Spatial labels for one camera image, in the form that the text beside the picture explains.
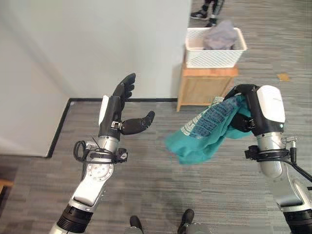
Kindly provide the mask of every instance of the robotic hand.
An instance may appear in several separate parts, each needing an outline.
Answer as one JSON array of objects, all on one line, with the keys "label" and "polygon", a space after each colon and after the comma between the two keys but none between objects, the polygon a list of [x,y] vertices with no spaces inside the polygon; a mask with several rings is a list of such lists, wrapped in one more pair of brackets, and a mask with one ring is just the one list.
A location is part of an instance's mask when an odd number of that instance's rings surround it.
[{"label": "robotic hand", "polygon": [[[85,232],[103,196],[105,182],[113,174],[114,164],[127,161],[127,150],[118,148],[120,134],[140,133],[152,124],[155,116],[153,111],[144,118],[121,121],[121,112],[125,101],[132,95],[135,78],[134,73],[128,75],[116,87],[112,96],[103,97],[98,121],[98,140],[76,142],[74,157],[83,163],[81,182],[50,234]],[[78,155],[80,147],[82,156]]]},{"label": "robotic hand", "polygon": [[[234,87],[225,99],[238,93],[246,97],[251,117],[237,114],[231,125],[243,132],[251,130],[258,143],[245,151],[246,158],[259,162],[292,233],[312,234],[311,195],[303,183],[291,177],[288,165],[310,182],[312,176],[296,164],[296,137],[282,137],[285,112],[279,89],[269,85],[241,84]],[[291,144],[289,150],[286,149],[287,143]]]}]

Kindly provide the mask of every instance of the wooden stool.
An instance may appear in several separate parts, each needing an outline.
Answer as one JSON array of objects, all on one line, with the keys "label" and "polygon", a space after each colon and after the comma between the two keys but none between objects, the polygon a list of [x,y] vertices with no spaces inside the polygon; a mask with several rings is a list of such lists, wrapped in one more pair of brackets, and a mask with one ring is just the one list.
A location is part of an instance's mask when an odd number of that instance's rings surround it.
[{"label": "wooden stool", "polygon": [[2,192],[3,187],[12,187],[13,182],[6,180],[6,179],[0,179],[0,193]]},{"label": "wooden stool", "polygon": [[216,96],[224,97],[234,85],[238,68],[187,68],[184,63],[181,76],[176,111],[186,105],[207,106]]}]

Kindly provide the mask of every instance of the plastic basket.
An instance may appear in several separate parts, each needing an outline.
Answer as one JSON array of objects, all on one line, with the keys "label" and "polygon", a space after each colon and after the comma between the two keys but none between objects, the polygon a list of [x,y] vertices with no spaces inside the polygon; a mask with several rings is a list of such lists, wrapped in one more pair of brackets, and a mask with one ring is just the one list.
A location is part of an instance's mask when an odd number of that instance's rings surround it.
[{"label": "plastic basket", "polygon": [[233,50],[203,50],[203,33],[209,28],[188,28],[186,36],[186,66],[188,68],[234,67],[242,53],[247,50],[242,32],[237,31]]}]

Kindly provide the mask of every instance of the person's shoe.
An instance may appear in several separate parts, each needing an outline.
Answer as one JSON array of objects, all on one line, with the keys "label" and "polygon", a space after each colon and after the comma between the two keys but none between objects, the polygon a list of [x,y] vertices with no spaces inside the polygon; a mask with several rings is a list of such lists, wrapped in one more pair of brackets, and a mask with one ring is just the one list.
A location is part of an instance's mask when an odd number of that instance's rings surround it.
[{"label": "person's shoe", "polygon": [[191,13],[191,18],[195,20],[206,21],[208,19],[208,15],[207,13],[206,14],[202,13],[202,11],[197,11],[197,12]]},{"label": "person's shoe", "polygon": [[210,18],[208,24],[205,26],[205,28],[211,28],[216,26],[216,19]]},{"label": "person's shoe", "polygon": [[141,224],[139,218],[135,215],[130,217],[130,226],[139,228],[143,232],[142,224]]},{"label": "person's shoe", "polygon": [[193,222],[193,218],[194,218],[194,211],[192,209],[187,209],[182,216],[182,220],[177,230],[177,233],[185,234],[186,228]]}]

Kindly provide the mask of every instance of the white wall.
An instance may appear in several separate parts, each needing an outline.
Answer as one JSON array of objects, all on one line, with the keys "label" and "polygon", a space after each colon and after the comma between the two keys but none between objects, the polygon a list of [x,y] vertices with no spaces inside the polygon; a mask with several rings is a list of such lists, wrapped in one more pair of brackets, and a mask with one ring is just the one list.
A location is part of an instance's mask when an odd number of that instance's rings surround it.
[{"label": "white wall", "polygon": [[0,16],[0,154],[47,156],[68,97],[36,62],[25,41],[19,39],[11,18],[3,16]]},{"label": "white wall", "polygon": [[137,73],[134,98],[175,98],[191,0],[4,1],[71,98]]}]

